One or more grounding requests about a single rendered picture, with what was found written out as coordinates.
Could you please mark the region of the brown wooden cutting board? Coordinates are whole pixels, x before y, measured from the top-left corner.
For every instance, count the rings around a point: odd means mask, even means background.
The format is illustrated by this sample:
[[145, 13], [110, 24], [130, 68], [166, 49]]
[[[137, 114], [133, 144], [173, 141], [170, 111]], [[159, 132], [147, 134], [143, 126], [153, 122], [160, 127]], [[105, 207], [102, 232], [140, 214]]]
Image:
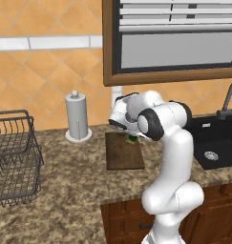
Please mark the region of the brown wooden cutting board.
[[127, 142], [124, 132], [106, 132], [105, 142], [108, 171], [144, 169], [138, 141], [134, 144]]

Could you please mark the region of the white paper towel roll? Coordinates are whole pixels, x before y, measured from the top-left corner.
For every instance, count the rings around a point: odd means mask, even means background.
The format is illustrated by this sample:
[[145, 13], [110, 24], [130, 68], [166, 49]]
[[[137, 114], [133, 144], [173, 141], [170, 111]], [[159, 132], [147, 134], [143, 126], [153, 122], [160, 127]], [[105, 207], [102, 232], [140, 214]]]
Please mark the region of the white paper towel roll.
[[65, 100], [69, 126], [66, 138], [73, 143], [89, 140], [93, 133], [88, 127], [86, 95], [72, 90]]

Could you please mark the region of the brown wooden drawer front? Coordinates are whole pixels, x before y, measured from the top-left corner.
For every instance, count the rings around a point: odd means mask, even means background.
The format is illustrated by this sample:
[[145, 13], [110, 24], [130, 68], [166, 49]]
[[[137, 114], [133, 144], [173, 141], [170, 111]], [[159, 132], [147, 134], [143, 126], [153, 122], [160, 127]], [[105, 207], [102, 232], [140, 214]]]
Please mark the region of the brown wooden drawer front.
[[153, 224], [155, 217], [149, 214], [129, 215], [125, 217], [112, 218], [110, 220], [110, 238], [116, 239], [128, 237], [130, 234], [141, 234], [151, 229], [141, 230], [139, 224]]
[[145, 214], [140, 199], [121, 201], [109, 204], [111, 218], [125, 217], [133, 214]]

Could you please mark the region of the silver sink drain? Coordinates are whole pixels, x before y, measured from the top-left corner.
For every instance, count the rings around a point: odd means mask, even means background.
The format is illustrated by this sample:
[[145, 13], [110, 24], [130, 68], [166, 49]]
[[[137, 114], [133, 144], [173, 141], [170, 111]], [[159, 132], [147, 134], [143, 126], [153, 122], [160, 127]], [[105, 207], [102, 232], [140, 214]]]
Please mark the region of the silver sink drain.
[[219, 159], [219, 156], [215, 152], [210, 152], [210, 151], [205, 152], [204, 157], [211, 161], [217, 161]]

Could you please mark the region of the black sink basin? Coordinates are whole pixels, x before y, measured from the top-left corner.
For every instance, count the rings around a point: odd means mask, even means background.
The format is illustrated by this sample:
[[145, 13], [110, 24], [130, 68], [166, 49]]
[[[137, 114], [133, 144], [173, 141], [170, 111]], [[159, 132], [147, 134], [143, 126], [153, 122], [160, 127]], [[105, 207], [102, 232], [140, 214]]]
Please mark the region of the black sink basin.
[[[194, 156], [204, 170], [232, 167], [232, 115], [220, 120], [216, 115], [195, 117], [185, 127], [194, 139]], [[217, 161], [204, 157], [205, 152], [214, 152]]]

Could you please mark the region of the dark grey tap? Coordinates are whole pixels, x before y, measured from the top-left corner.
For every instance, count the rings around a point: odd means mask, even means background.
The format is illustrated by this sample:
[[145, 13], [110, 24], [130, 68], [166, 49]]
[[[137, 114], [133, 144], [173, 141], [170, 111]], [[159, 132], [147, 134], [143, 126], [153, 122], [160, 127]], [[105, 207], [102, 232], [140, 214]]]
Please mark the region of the dark grey tap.
[[230, 102], [231, 96], [232, 96], [232, 83], [229, 86], [229, 89], [228, 89], [227, 95], [225, 97], [222, 109], [217, 110], [217, 117], [220, 120], [224, 120], [227, 116], [232, 115], [232, 109], [228, 108], [228, 104]]

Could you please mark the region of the brown wooden cupboard door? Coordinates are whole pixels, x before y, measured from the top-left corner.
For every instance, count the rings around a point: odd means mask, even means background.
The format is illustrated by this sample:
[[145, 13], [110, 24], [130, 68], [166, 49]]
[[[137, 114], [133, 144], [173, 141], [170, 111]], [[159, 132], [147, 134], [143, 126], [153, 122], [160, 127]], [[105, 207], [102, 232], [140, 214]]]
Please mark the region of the brown wooden cupboard door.
[[231, 244], [232, 197], [205, 201], [184, 219], [180, 230], [186, 244]]

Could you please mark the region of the white window blinds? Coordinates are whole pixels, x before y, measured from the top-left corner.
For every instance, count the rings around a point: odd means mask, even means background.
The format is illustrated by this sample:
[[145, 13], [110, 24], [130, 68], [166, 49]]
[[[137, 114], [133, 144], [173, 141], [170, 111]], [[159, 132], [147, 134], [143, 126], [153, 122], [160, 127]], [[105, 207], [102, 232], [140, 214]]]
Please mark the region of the white window blinds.
[[232, 0], [120, 0], [120, 32], [232, 31]]

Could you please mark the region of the wooden window frame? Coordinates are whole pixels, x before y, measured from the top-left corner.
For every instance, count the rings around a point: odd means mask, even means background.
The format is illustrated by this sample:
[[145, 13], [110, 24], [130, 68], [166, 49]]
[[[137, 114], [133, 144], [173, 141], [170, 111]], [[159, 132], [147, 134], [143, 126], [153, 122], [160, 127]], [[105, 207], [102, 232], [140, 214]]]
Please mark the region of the wooden window frame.
[[105, 87], [232, 78], [232, 66], [184, 71], [116, 72], [115, 33], [118, 2], [119, 0], [102, 0], [103, 83]]

